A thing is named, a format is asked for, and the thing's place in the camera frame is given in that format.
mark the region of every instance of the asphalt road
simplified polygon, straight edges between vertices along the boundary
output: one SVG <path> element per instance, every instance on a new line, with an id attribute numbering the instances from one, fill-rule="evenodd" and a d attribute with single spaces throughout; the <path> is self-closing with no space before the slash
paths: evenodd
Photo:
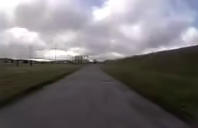
<path id="1" fill-rule="evenodd" d="M 0 109 L 0 128 L 188 128 L 96 66 Z"/>

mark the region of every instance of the cloudy sky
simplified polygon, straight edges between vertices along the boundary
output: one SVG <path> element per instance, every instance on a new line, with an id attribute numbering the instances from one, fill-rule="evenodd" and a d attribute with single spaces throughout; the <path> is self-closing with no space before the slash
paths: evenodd
<path id="1" fill-rule="evenodd" d="M 198 0 L 0 0 L 0 57 L 99 60 L 198 44 Z"/>

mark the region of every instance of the field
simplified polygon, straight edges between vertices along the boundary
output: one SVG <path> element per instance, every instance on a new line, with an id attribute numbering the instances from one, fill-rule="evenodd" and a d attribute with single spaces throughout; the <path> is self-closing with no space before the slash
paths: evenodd
<path id="1" fill-rule="evenodd" d="M 0 107 L 21 94 L 42 88 L 80 68 L 65 64 L 0 64 Z"/>
<path id="2" fill-rule="evenodd" d="M 103 69 L 186 122 L 198 122 L 198 46 L 110 61 Z"/>

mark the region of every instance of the sky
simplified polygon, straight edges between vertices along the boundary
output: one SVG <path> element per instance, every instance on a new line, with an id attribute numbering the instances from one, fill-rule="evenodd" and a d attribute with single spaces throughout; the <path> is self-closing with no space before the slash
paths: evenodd
<path id="1" fill-rule="evenodd" d="M 198 44 L 198 0 L 0 0 L 0 57 L 98 60 Z"/>

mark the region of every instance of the grass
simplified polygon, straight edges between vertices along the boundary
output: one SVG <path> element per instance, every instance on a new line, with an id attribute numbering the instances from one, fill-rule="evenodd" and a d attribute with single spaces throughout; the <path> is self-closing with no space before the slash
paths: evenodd
<path id="1" fill-rule="evenodd" d="M 0 107 L 42 86 L 54 82 L 80 66 L 62 64 L 0 64 Z"/>
<path id="2" fill-rule="evenodd" d="M 103 69 L 186 122 L 198 120 L 198 46 L 111 61 Z"/>

